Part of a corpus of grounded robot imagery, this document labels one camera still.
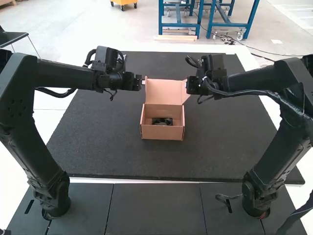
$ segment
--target wooden board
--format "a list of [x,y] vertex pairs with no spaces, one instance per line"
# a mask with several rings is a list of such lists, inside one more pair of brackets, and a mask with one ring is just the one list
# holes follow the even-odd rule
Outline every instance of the wooden board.
[[158,35],[156,41],[171,41],[171,42],[194,42],[197,36],[192,35]]
[[0,0],[0,6],[7,4],[7,3],[11,3],[12,6],[16,6],[17,3],[15,0]]
[[189,33],[186,29],[164,29],[163,33]]
[[159,35],[159,38],[192,38],[197,40],[198,37],[196,35]]

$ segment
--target gray floor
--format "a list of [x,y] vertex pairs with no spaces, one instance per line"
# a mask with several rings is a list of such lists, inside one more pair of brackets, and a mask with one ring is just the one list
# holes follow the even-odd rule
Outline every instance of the gray floor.
[[267,0],[289,19],[313,35],[312,0]]
[[[282,0],[271,0],[272,4],[275,4],[275,1],[277,3]],[[247,21],[252,4],[253,0],[236,0],[231,20]],[[139,0],[138,9],[129,5],[125,12],[121,12],[119,6],[111,7],[108,0],[29,0],[0,12],[0,24],[7,31],[29,32],[40,55],[45,59],[57,60],[73,43],[80,45],[98,42],[109,45],[113,41],[123,44],[154,40],[158,32],[157,14],[156,0]],[[175,21],[175,13],[172,14],[172,17],[165,17],[164,20]],[[183,21],[195,20],[196,16],[183,17]],[[218,13],[215,14],[214,20],[221,21]],[[207,22],[208,14],[204,14],[202,25],[205,28]],[[278,39],[282,44],[273,44],[271,39]],[[249,38],[242,42],[280,54],[313,53],[313,36],[266,0],[260,0]],[[205,30],[202,29],[200,39],[194,43],[222,42],[218,39],[206,39]],[[16,51],[34,54],[26,39],[15,43],[15,48]],[[251,51],[275,60],[283,58]]]

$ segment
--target box flap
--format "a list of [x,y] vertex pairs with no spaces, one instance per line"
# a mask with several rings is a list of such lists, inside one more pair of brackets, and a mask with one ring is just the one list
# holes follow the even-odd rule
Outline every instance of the box flap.
[[166,79],[145,79],[146,104],[182,105],[190,96],[186,93],[184,81]]

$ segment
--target chair leg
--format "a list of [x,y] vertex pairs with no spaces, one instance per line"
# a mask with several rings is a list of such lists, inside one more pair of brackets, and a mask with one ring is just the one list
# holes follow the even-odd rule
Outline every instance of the chair leg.
[[15,50],[14,50],[13,44],[11,44],[11,47],[12,47],[12,49],[13,49],[13,52],[15,53]]
[[30,37],[29,37],[29,36],[27,36],[27,37],[28,37],[28,39],[29,39],[30,43],[33,45],[33,48],[35,49],[35,51],[36,51],[36,53],[37,53],[37,55],[38,55],[39,59],[41,59],[41,57],[40,57],[40,55],[38,54],[38,52],[37,52],[37,50],[36,50],[36,48],[35,48],[35,46],[34,46],[33,42],[30,40]]

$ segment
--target metal frame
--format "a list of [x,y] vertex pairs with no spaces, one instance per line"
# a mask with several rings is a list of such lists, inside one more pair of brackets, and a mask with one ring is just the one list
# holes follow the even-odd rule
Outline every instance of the metal frame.
[[[193,15],[193,9],[195,6],[195,0],[191,0],[191,3],[189,0],[186,0],[186,4],[182,3],[164,3],[164,0],[158,1],[158,34],[163,34],[163,27],[191,27],[196,29],[196,36],[199,38],[200,33],[200,24],[202,19],[202,12],[203,12],[203,3],[204,0],[200,0],[200,9],[198,14],[198,20],[197,23],[182,23],[181,22],[181,16],[180,16],[180,7],[189,7],[190,12],[189,16]],[[176,7],[176,19],[177,23],[162,23],[162,16],[164,16],[164,7],[165,6],[175,6]]]
[[[222,0],[217,1],[217,0],[212,0],[211,3],[203,3],[203,5],[206,6],[215,6],[216,9],[218,10],[219,14],[221,15],[222,19],[224,20],[224,23],[214,23],[213,22],[213,16],[214,16],[214,12],[215,12],[215,7],[211,7],[210,10],[210,17],[209,17],[209,24],[208,24],[208,28],[207,28],[207,33],[206,33],[206,38],[210,38],[211,37],[211,32],[212,32],[212,27],[214,26],[218,26],[218,27],[240,27],[240,28],[245,28],[246,31],[243,35],[243,39],[247,39],[251,26],[252,26],[252,22],[256,13],[256,10],[258,8],[260,0],[254,0],[253,3],[253,7],[249,16],[249,20],[248,23],[232,23],[229,20],[229,16],[231,16],[232,12],[233,12],[233,8],[234,8],[234,4],[235,4],[235,0],[231,0],[231,3],[223,3]],[[225,14],[225,12],[222,9],[222,6],[229,6],[230,10],[228,12],[228,15]]]

